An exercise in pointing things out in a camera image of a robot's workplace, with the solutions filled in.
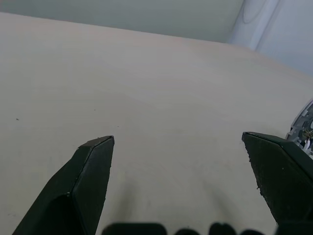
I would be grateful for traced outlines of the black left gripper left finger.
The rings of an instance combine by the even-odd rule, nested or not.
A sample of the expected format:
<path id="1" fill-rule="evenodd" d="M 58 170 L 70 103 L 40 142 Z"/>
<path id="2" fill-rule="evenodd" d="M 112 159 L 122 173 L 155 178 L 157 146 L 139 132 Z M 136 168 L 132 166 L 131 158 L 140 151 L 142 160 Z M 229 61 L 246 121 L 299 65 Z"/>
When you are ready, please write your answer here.
<path id="1" fill-rule="evenodd" d="M 106 199 L 113 148 L 113 136 L 79 146 L 46 183 L 13 233 L 95 234 Z"/>

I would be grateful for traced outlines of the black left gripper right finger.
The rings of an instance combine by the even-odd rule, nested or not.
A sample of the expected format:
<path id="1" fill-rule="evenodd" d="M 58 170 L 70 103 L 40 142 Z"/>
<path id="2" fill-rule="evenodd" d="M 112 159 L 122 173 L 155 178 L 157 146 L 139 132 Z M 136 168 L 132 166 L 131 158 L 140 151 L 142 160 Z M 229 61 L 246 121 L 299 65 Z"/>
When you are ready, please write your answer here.
<path id="1" fill-rule="evenodd" d="M 313 161 L 295 143 L 255 132 L 242 141 L 277 235 L 313 233 Z"/>

